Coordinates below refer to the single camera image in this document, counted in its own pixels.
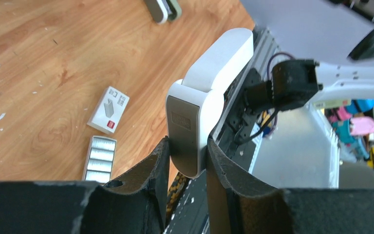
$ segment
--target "white object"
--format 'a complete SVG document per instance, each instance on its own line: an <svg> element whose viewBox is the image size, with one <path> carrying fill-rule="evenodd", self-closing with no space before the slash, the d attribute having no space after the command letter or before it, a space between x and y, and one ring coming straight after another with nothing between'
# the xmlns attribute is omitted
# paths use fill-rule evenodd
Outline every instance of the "white object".
<svg viewBox="0 0 374 234"><path fill-rule="evenodd" d="M103 184L110 181L116 145L117 141L108 137L91 138L82 180Z"/></svg>
<svg viewBox="0 0 374 234"><path fill-rule="evenodd" d="M321 62L316 67L318 84L323 85L311 102L335 99L374 99L373 66L340 66Z"/></svg>
<svg viewBox="0 0 374 234"><path fill-rule="evenodd" d="M252 129L250 135L255 134L259 130L260 130L259 125L258 124L254 124L253 129ZM259 155L260 147L262 146L263 134L258 135L257 137L255 137L254 139L252 139L252 141L256 145L256 148L254 149L253 157L252 157L252 160L250 162L250 166L249 166L249 170L248 170L249 173L253 172L254 166L256 165L257 155Z"/></svg>
<svg viewBox="0 0 374 234"><path fill-rule="evenodd" d="M0 120L3 119L3 117L5 117L5 115L6 115L6 113L2 113L2 114L0 115Z"/></svg>
<svg viewBox="0 0 374 234"><path fill-rule="evenodd" d="M369 141L374 142L374 133L369 134Z"/></svg>
<svg viewBox="0 0 374 234"><path fill-rule="evenodd" d="M129 100L127 95L108 87L87 124L103 133L114 133Z"/></svg>
<svg viewBox="0 0 374 234"><path fill-rule="evenodd" d="M253 56L253 33L228 30L176 81L166 98L170 154L187 177L205 169L207 139L224 106L223 93Z"/></svg>

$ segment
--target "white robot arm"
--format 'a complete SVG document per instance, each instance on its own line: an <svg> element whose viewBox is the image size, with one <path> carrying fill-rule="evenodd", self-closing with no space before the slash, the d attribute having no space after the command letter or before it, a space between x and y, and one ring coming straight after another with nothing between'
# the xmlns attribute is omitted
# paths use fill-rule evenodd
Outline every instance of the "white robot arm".
<svg viewBox="0 0 374 234"><path fill-rule="evenodd" d="M311 101L374 99L374 67L338 66L321 62L315 68L323 89Z"/></svg>

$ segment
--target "wood grain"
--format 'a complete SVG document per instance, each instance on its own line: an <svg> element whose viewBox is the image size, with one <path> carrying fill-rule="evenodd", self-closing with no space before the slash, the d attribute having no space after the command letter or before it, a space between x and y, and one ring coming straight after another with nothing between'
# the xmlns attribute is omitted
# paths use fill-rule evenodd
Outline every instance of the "wood grain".
<svg viewBox="0 0 374 234"><path fill-rule="evenodd" d="M170 85L224 31L254 27L239 0L180 4L157 25L142 0L0 0L0 180L81 179L109 85L130 97L112 176L146 157L167 133Z"/></svg>

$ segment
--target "product box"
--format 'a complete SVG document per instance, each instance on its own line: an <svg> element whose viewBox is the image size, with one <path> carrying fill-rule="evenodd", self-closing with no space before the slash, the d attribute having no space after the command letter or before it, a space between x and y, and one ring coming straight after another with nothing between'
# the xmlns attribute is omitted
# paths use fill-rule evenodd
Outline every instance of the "product box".
<svg viewBox="0 0 374 234"><path fill-rule="evenodd" d="M87 124L103 133L113 134L129 100L127 95L108 87Z"/></svg>

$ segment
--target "pink object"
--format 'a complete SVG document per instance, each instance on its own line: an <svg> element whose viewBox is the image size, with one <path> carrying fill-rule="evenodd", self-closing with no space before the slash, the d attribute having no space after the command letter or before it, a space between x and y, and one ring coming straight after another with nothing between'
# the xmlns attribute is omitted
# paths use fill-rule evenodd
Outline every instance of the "pink object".
<svg viewBox="0 0 374 234"><path fill-rule="evenodd" d="M341 106L337 109L337 115L332 111L333 115L329 116L329 121L331 123L344 121L352 118L352 114L348 113L344 106Z"/></svg>
<svg viewBox="0 0 374 234"><path fill-rule="evenodd" d="M364 136L374 133L374 119L371 117L352 118L351 125L351 136Z"/></svg>

